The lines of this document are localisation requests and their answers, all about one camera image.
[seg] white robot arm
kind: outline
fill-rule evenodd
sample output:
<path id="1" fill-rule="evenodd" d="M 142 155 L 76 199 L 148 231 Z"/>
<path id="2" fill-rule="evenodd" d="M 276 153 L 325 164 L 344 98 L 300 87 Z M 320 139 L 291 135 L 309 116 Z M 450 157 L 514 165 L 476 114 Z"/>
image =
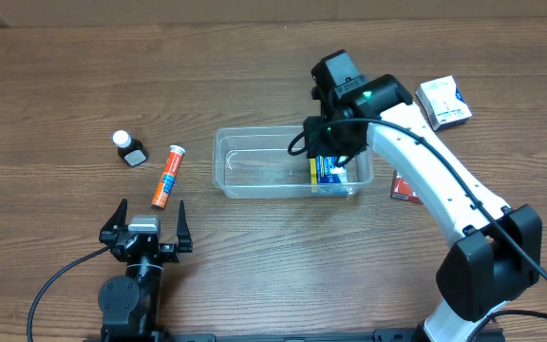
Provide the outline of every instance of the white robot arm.
<path id="1" fill-rule="evenodd" d="M 508 203 L 484 187 L 429 128 L 420 108 L 416 104 L 398 104 L 381 113 L 381 120 L 409 128 L 424 137 L 453 165 L 468 184 L 472 192 L 482 201 L 484 208 L 495 218 L 503 217 L 502 207 Z M 393 128 L 371 123 L 368 141 L 375 152 L 386 159 L 413 187 L 419 198 L 432 214 L 451 247 L 464 238 L 463 229 L 472 226 L 480 229 L 489 221 L 470 207 L 472 201 L 451 177 L 448 170 L 422 144 Z M 500 309 L 505 301 L 491 310 Z M 479 326 L 460 318 L 446 303 L 441 302 L 436 311 L 425 320 L 424 332 L 432 342 L 465 341 Z"/>

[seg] blue label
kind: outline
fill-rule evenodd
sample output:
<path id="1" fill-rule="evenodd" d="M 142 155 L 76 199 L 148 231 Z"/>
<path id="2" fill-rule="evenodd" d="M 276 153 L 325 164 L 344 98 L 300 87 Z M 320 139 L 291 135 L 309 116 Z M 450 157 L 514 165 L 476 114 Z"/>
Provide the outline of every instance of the blue label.
<path id="1" fill-rule="evenodd" d="M 339 173 L 334 165 L 337 162 L 337 157 L 317 157 L 315 164 L 316 177 L 318 183 L 343 183 L 346 180 L 346 167 L 342 168 L 343 171 Z"/>
<path id="2" fill-rule="evenodd" d="M 175 183 L 174 176 L 163 175 L 163 178 L 161 178 L 161 182 L 163 183 L 163 192 L 170 195 L 170 191 L 172 190 L 172 184 Z"/>
<path id="3" fill-rule="evenodd" d="M 457 100 L 465 103 L 465 101 L 463 100 L 463 96 L 462 94 L 460 93 L 460 89 L 459 88 L 455 88 L 455 97 L 457 97 Z"/>

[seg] white box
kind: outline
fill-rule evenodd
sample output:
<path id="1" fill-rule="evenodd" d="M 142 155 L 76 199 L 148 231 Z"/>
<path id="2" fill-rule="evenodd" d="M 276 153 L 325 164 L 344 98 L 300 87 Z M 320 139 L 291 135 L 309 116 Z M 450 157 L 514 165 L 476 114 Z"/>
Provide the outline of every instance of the white box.
<path id="1" fill-rule="evenodd" d="M 434 130 L 463 124 L 472 116 L 453 76 L 422 83 L 417 97 Z"/>

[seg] white bottle cap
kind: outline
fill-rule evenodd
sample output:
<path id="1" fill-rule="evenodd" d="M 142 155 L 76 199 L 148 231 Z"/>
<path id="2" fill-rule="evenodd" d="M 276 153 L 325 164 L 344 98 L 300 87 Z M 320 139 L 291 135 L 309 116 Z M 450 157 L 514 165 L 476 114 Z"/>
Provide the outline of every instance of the white bottle cap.
<path id="1" fill-rule="evenodd" d="M 113 142 L 119 147 L 119 148 L 126 148 L 132 143 L 132 138 L 130 138 L 130 135 L 128 132 L 124 130 L 119 130 L 115 133 L 113 133 Z"/>

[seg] red box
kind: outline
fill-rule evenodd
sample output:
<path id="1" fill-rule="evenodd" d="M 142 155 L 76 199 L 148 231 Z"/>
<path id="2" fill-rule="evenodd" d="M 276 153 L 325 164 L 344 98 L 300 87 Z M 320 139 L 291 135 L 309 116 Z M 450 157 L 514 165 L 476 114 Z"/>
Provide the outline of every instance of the red box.
<path id="1" fill-rule="evenodd" d="M 396 170 L 394 170 L 394 177 L 391 183 L 389 196 L 397 200 L 409 200 L 413 203 L 422 203 L 410 185 L 408 185 L 406 180 Z"/>

